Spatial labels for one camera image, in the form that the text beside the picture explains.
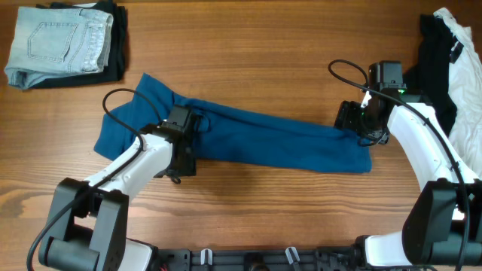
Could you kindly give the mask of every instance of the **wooden surface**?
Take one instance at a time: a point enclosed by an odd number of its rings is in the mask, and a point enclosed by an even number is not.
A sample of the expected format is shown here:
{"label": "wooden surface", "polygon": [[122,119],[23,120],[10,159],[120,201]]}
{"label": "wooden surface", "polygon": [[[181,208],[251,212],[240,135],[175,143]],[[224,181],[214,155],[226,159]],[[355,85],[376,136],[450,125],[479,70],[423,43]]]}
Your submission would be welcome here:
{"label": "wooden surface", "polygon": [[[340,103],[362,95],[331,77],[327,64],[396,59],[408,69],[421,41],[419,15],[442,6],[473,26],[480,48],[480,2],[127,4],[130,63],[121,82],[22,93],[2,75],[0,270],[25,269],[59,181],[108,165],[93,146],[109,90],[135,88],[146,72],[184,96],[331,126]],[[2,67],[16,10],[0,6]],[[109,107],[130,99],[118,94]],[[200,160],[197,177],[152,181],[134,199],[128,236],[160,248],[315,248],[400,230],[419,194],[415,175],[394,138],[371,155],[373,171],[363,175]]]}

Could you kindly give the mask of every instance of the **white cloth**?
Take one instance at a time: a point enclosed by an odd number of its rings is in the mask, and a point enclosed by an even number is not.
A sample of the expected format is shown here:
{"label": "white cloth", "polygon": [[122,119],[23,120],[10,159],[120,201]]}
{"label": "white cloth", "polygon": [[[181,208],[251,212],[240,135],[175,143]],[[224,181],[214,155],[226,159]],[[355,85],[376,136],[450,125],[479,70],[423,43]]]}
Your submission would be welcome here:
{"label": "white cloth", "polygon": [[449,96],[457,106],[449,140],[465,164],[482,177],[482,64],[470,27],[460,26],[446,8],[434,15],[464,46],[458,60],[449,64]]}

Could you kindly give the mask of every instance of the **stack of folded clothes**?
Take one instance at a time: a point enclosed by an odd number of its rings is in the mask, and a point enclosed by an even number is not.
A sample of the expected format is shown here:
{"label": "stack of folded clothes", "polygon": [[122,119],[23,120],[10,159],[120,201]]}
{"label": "stack of folded clothes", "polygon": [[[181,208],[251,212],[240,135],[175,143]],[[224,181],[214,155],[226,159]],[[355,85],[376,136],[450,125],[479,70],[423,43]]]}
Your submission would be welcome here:
{"label": "stack of folded clothes", "polygon": [[112,2],[21,7],[5,73],[21,90],[122,79],[127,14]]}

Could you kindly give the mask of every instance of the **denim pocket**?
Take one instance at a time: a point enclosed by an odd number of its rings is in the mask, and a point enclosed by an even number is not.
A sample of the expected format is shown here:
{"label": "denim pocket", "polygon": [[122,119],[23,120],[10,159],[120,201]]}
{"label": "denim pocket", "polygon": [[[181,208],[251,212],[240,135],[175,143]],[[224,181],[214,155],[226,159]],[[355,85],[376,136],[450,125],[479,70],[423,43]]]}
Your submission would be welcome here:
{"label": "denim pocket", "polygon": [[28,57],[63,62],[77,23],[40,23],[28,40]]}

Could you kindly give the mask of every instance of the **black fabric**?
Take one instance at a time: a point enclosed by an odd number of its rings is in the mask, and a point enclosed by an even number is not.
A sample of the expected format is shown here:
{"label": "black fabric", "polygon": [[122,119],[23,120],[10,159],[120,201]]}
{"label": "black fabric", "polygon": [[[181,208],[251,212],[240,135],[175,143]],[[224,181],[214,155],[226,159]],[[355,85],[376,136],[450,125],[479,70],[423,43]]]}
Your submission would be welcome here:
{"label": "black fabric", "polygon": [[420,16],[420,31],[423,41],[419,46],[418,64],[405,72],[404,83],[429,97],[442,130],[449,135],[457,115],[457,107],[449,97],[453,36],[442,19],[428,15]]}
{"label": "black fabric", "polygon": [[[54,2],[50,8],[77,8],[72,5]],[[114,22],[111,30],[111,51],[108,56],[108,66],[104,71],[96,74],[77,75],[67,78],[49,78],[32,88],[75,87],[88,84],[119,81],[126,70],[124,44],[127,37],[127,12],[125,7],[117,6],[112,2],[97,2],[92,9],[112,14]]]}

